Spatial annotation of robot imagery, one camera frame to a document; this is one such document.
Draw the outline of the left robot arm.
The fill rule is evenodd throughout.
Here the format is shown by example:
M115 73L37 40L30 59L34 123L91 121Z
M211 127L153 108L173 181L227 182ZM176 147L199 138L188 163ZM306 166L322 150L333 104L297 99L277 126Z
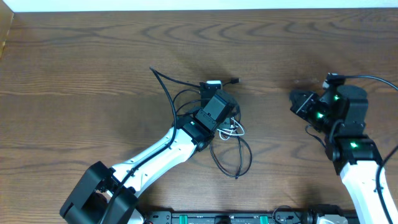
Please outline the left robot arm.
M232 116L236 100L216 90L206 105L177 119L167 134L137 156L106 167L91 165L60 209L67 223L143 223L139 196L172 167L209 145L218 126Z

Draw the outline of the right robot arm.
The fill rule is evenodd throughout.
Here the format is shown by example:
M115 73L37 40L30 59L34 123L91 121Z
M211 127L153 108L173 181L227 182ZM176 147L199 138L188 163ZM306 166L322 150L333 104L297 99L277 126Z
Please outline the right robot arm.
M293 90L291 111L323 133L325 153L351 197L360 223L397 223L384 161L364 133L367 93L353 85L329 86L319 96Z

